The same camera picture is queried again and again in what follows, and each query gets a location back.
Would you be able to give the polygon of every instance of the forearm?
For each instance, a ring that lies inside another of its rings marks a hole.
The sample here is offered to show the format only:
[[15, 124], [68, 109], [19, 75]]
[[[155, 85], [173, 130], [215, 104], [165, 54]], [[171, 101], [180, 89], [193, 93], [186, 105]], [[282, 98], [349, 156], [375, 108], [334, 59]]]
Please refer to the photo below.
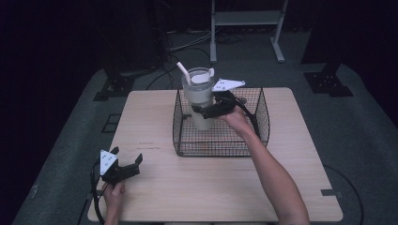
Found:
[[119, 214], [114, 211], [106, 213], [105, 225], [117, 225], [119, 223]]
[[261, 185], [277, 213], [280, 224], [309, 224], [307, 209], [299, 189], [286, 169], [251, 129], [242, 133], [242, 138], [249, 148]]

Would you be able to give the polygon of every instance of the white triangular marker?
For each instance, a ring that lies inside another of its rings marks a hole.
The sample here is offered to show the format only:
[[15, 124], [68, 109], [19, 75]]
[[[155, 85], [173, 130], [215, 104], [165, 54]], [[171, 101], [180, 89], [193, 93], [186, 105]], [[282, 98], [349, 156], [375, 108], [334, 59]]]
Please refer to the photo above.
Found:
[[109, 168], [114, 165], [114, 162], [116, 160], [117, 155], [114, 155], [104, 150], [100, 150], [99, 174], [104, 175], [109, 170]]
[[213, 86], [211, 90], [213, 92], [228, 91], [243, 86], [245, 84], [246, 83], [244, 81], [237, 82], [237, 81], [219, 79], [219, 81]]

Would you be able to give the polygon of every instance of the human arm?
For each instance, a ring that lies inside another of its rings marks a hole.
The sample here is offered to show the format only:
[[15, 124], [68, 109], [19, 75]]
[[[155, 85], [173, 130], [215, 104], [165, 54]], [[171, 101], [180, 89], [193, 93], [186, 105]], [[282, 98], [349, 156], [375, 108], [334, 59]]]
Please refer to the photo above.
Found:
[[125, 182], [119, 182], [114, 187], [105, 183], [102, 187], [103, 197], [106, 202], [105, 225], [116, 225], [123, 209], [123, 195]]
[[248, 146], [261, 185], [275, 209], [280, 224], [310, 224], [307, 208], [296, 183], [254, 133], [243, 111], [235, 107], [232, 113], [220, 118]]

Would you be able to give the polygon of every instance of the gray carpet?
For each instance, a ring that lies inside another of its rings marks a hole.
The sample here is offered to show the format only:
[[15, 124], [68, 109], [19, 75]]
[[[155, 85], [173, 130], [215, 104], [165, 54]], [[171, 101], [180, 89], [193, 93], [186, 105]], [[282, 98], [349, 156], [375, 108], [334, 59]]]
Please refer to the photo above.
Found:
[[[340, 66], [337, 76], [353, 97], [313, 94], [303, 73], [319, 71], [324, 65], [300, 64], [309, 34], [281, 34], [284, 64], [276, 60], [269, 43], [271, 33], [238, 36], [244, 39], [229, 45], [218, 44], [218, 62], [213, 65], [216, 77], [244, 80], [246, 87], [292, 89], [322, 162], [332, 168], [326, 168], [326, 172], [339, 193], [344, 212], [343, 220], [336, 224], [360, 223], [359, 198], [345, 178], [362, 201], [363, 224], [394, 224], [398, 220], [398, 130], [366, 90], [359, 74], [345, 65]], [[170, 42], [176, 47], [198, 37], [172, 34]], [[210, 67], [207, 54], [196, 49], [208, 53], [208, 43], [193, 47], [173, 56], [186, 68]], [[175, 64], [176, 59], [169, 57], [163, 66], [169, 70]], [[136, 79], [133, 90], [147, 89], [163, 73], [159, 68]], [[180, 88], [181, 72], [174, 69], [170, 76], [173, 78], [161, 76], [149, 89]], [[125, 97], [93, 101], [105, 80], [106, 75], [100, 70], [87, 84], [42, 167], [36, 194], [28, 196], [13, 224], [77, 224], [82, 209], [80, 224], [95, 224], [86, 217], [88, 205], [84, 208], [90, 190], [89, 173], [100, 149], [109, 149], [111, 145], [114, 134], [102, 133], [108, 116], [122, 113], [126, 101]]]

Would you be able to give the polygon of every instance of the black wire basket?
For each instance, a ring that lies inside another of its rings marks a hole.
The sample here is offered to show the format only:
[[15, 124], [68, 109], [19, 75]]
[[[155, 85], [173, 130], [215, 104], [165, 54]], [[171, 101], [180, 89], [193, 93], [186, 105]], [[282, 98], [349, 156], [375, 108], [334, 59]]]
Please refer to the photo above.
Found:
[[[264, 145], [269, 139], [269, 116], [262, 88], [237, 88], [231, 91], [246, 98], [245, 107], [257, 121]], [[184, 91], [177, 90], [173, 119], [173, 143], [176, 154], [187, 158], [246, 158], [250, 156], [245, 142], [221, 119], [214, 119], [208, 130], [198, 130], [192, 121], [190, 105]]]

